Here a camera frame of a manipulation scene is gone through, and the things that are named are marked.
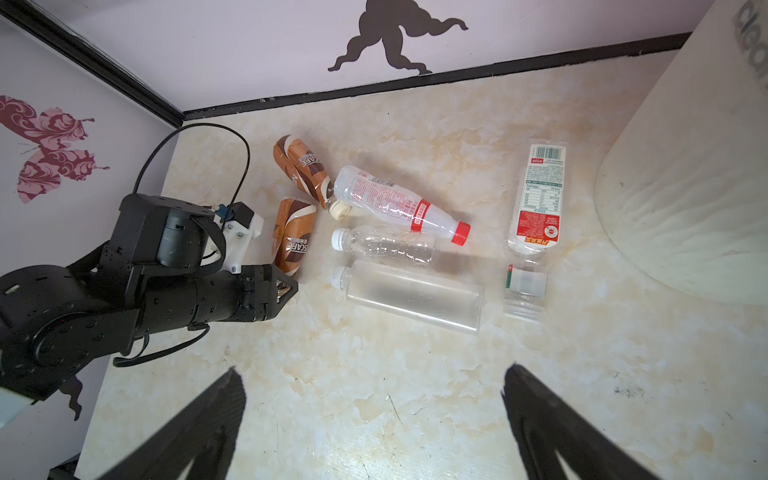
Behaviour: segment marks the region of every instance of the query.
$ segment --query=white bottle cap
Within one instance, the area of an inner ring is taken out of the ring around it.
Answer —
[[[331,208],[328,209],[328,213],[331,214],[331,217],[333,217],[334,220],[341,220],[349,215],[351,209],[352,207],[341,202],[340,200],[334,200],[331,204]]]
[[[342,290],[341,280],[346,276],[347,272],[349,272],[348,266],[338,266],[334,268],[333,272],[331,272],[331,286]]]
[[[344,251],[344,246],[342,245],[341,240],[347,232],[349,232],[349,228],[337,228],[333,231],[333,234],[331,234],[331,247],[333,247],[334,250],[338,250],[339,252]]]
[[[507,288],[532,296],[544,296],[547,291],[547,273],[529,272],[510,266]]]

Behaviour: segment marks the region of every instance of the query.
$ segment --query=barcode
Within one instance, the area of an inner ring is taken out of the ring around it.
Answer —
[[[375,177],[374,177],[374,178],[371,178],[371,181],[372,181],[374,184],[384,185],[384,186],[386,186],[386,187],[394,187],[394,186],[395,186],[395,184],[394,184],[394,183],[392,183],[392,182],[388,182],[388,181],[386,181],[386,180],[382,180],[381,178],[375,178]]]
[[[536,158],[551,158],[552,160],[560,160],[560,153],[562,151],[562,147],[544,147],[539,145],[536,147]]]

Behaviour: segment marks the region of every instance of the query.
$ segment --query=clear plastic bottle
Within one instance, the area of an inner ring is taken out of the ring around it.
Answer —
[[[350,302],[454,331],[480,327],[481,286],[428,273],[355,260],[334,269],[331,285]]]
[[[430,233],[389,227],[337,228],[331,235],[334,250],[396,265],[429,265],[436,243],[437,238]]]
[[[512,259],[504,313],[528,322],[537,323],[544,311],[551,251],[562,235],[567,146],[532,140],[526,155],[521,156],[515,213],[507,237]]]
[[[386,223],[402,225],[413,232],[433,233],[460,247],[469,236],[468,223],[454,220],[410,190],[358,167],[342,168],[334,188],[336,197],[343,203],[367,210]]]

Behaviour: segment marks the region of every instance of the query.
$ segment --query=white wall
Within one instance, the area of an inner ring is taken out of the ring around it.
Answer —
[[[329,72],[365,0],[36,0],[181,110],[405,78],[380,43]],[[434,72],[692,31],[713,0],[419,0],[445,34],[405,37]]]
[[[58,189],[27,203],[16,191],[19,171],[41,150],[0,124],[0,275],[35,264],[67,265],[109,239],[121,199],[172,128],[3,18],[0,95],[27,102],[38,116],[61,108],[76,119],[94,119],[84,124],[88,136],[69,150],[87,150],[97,165],[110,170],[96,170],[80,181],[62,178]],[[141,191],[160,193],[173,148],[156,159]],[[0,478],[45,480],[50,468],[80,452],[107,360],[96,360],[78,374],[84,389],[77,422],[69,397],[56,392],[0,429]]]

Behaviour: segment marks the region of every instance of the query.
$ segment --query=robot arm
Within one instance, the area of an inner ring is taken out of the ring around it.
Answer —
[[[0,387],[44,400],[91,360],[127,355],[152,333],[202,329],[199,339],[210,322],[274,318],[298,284],[272,264],[240,265],[263,219],[237,203],[222,222],[223,229],[213,212],[188,202],[130,194],[112,238],[94,252],[68,267],[0,277]],[[201,264],[209,239],[219,258]],[[114,363],[135,365],[197,339]]]

